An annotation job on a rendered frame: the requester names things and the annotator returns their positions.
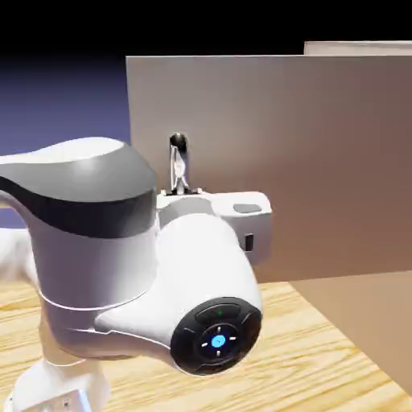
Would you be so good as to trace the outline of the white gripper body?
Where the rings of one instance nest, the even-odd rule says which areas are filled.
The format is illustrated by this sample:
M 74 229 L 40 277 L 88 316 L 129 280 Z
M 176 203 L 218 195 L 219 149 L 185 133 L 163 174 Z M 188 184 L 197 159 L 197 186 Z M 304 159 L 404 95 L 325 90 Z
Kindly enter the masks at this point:
M 158 195 L 157 208 L 170 208 L 176 212 L 213 212 L 211 200 L 204 192 L 173 196 Z

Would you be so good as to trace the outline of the shiny metal door handle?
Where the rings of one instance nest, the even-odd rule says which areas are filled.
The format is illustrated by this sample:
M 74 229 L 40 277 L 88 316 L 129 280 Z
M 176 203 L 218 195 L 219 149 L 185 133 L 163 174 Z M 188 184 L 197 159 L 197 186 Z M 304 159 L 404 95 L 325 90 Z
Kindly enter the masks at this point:
M 189 184 L 188 140 L 185 134 L 173 133 L 169 137 L 170 179 L 173 195 L 192 195 L 197 190 Z

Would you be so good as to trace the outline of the tan cabinet door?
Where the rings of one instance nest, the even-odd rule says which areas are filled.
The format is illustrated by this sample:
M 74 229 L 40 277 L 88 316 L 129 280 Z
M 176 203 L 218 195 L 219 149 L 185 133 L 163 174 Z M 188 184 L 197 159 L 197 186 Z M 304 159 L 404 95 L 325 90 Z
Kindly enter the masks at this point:
M 412 397 L 412 270 L 291 285 Z

